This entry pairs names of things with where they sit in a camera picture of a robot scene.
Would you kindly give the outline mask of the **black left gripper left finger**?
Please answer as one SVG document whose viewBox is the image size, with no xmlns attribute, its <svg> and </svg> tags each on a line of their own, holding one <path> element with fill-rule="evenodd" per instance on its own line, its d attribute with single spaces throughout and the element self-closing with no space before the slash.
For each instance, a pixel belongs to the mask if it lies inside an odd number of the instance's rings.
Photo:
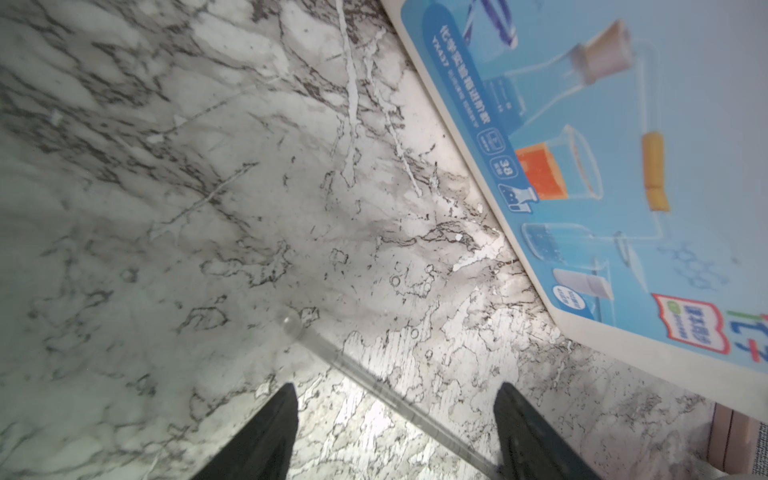
<svg viewBox="0 0 768 480">
<path fill-rule="evenodd" d="M 296 390 L 286 383 L 193 479 L 286 479 L 298 426 Z"/>
</svg>

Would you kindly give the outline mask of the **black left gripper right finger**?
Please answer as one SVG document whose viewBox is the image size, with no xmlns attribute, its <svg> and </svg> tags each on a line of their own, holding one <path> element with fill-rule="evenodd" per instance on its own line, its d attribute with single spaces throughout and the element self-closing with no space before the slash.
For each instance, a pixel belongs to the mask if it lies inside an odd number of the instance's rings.
<svg viewBox="0 0 768 480">
<path fill-rule="evenodd" d="M 511 383 L 504 382 L 494 401 L 503 479 L 599 479 Z"/>
</svg>

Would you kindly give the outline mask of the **white glass stirring rod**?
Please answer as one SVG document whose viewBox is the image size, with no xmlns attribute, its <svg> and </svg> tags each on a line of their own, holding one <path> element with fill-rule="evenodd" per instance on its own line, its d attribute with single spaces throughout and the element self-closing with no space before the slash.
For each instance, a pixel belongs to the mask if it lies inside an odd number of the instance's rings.
<svg viewBox="0 0 768 480">
<path fill-rule="evenodd" d="M 344 374 L 368 394 L 374 396 L 425 435 L 471 465 L 486 478 L 502 478 L 496 464 L 433 419 L 414 402 L 407 400 L 383 380 L 375 377 L 353 358 L 346 355 L 342 349 L 337 348 L 313 328 L 307 326 L 295 310 L 286 309 L 278 313 L 276 321 L 292 341 L 301 344 L 317 358 Z"/>
</svg>

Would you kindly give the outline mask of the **white plastic storage bin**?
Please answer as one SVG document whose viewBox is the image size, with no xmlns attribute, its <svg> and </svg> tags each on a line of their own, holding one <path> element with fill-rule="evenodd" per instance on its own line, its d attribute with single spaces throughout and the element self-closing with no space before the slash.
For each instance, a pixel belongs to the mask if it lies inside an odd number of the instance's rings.
<svg viewBox="0 0 768 480">
<path fill-rule="evenodd" d="M 557 326 L 767 417 L 767 5 L 388 1 Z"/>
</svg>

